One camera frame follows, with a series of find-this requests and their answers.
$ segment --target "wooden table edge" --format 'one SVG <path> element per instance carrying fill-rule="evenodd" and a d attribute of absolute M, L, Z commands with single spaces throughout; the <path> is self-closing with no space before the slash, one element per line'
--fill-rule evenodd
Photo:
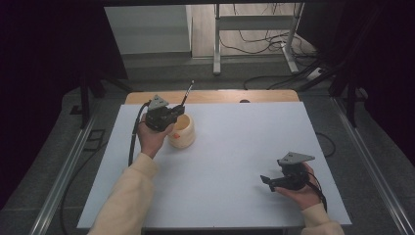
<path fill-rule="evenodd" d="M 132 92 L 125 99 L 126 105 L 143 104 L 158 94 L 170 104 L 180 104 L 186 91 Z M 298 102 L 299 95 L 294 90 L 192 90 L 186 104 L 240 103 L 247 100 L 261 102 Z"/>

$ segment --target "black backdrop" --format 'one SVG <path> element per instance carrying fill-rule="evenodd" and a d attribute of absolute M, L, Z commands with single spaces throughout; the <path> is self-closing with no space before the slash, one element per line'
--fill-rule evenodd
<path fill-rule="evenodd" d="M 382 1 L 306 3 L 298 34 L 334 66 L 345 58 L 373 4 Z M 415 1 L 386 1 L 346 79 L 366 90 L 366 110 L 415 165 L 414 55 Z"/>
<path fill-rule="evenodd" d="M 104 8 L 58 2 L 0 3 L 0 208 L 39 153 L 79 76 L 85 73 L 89 83 L 99 83 L 97 71 L 126 78 Z"/>

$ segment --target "metal frame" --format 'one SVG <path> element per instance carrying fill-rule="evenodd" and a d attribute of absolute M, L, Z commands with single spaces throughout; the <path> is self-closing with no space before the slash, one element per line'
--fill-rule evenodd
<path fill-rule="evenodd" d="M 85 145 L 85 141 L 88 138 L 89 132 L 91 131 L 92 126 L 95 122 L 96 113 L 99 110 L 100 106 L 101 101 L 99 100 L 97 105 L 94 107 L 91 119 L 89 119 L 89 121 L 86 123 L 85 128 L 79 131 L 76 137 L 76 141 L 70 149 L 67 160 L 64 162 L 61 171 L 59 172 L 52 186 L 52 189 L 49 192 L 49 195 L 46 198 L 42 209 L 40 210 L 39 215 L 33 223 L 29 233 L 30 235 L 46 234 L 55 211 L 59 205 L 59 202 L 63 197 L 65 188 L 69 183 L 70 177 L 82 152 L 83 146 Z"/>
<path fill-rule="evenodd" d="M 399 199 L 393 192 L 391 186 L 388 184 L 386 178 L 382 175 L 381 170 L 373 159 L 372 154 L 367 148 L 363 138 L 360 136 L 358 129 L 352 126 L 348 121 L 346 109 L 342 104 L 342 98 L 332 98 L 332 103 L 335 106 L 348 135 L 350 136 L 351 142 L 357 150 L 357 153 L 363 161 L 369 175 L 372 177 L 372 180 L 387 209 L 389 210 L 396 227 L 399 229 L 400 234 L 415 234 L 414 228 L 409 221 L 403 206 L 400 204 Z"/>
<path fill-rule="evenodd" d="M 299 3 L 293 16 L 225 16 L 220 17 L 220 4 L 215 5 L 215 33 L 213 52 L 213 74 L 220 74 L 220 31 L 223 30 L 283 30 L 289 29 L 287 43 L 281 43 L 284 57 L 291 73 L 298 73 L 291 45 L 299 25 L 303 3 Z"/>

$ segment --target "cup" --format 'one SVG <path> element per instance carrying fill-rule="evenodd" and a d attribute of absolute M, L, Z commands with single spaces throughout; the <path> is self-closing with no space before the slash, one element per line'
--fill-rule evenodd
<path fill-rule="evenodd" d="M 192 117 L 187 114 L 179 116 L 173 130 L 168 134 L 168 143 L 177 149 L 184 149 L 189 147 L 195 139 L 195 123 Z"/>

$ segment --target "hand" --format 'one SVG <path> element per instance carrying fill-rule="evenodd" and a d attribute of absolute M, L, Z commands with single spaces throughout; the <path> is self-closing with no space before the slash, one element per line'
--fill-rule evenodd
<path fill-rule="evenodd" d="M 307 169 L 309 173 L 314 175 L 314 170 L 308 164 L 306 163 L 302 163 L 302 164 L 305 166 L 305 168 Z M 315 178 L 312 176 L 310 176 L 309 178 L 310 178 L 310 182 L 317 186 L 317 182 L 315 181 Z M 278 193 L 294 200 L 300 206 L 302 211 L 320 203 L 320 198 L 314 192 L 314 190 L 312 190 L 308 185 L 305 185 L 303 188 L 301 188 L 298 191 L 289 190 L 289 189 L 280 188 L 280 187 L 276 187 L 275 190 Z"/>
<path fill-rule="evenodd" d="M 138 139 L 140 140 L 141 153 L 148 155 L 150 158 L 154 158 L 156 153 L 162 146 L 165 136 L 173 130 L 174 124 L 170 124 L 165 131 L 158 132 L 150 129 L 146 123 L 146 114 L 141 117 L 138 124 Z"/>

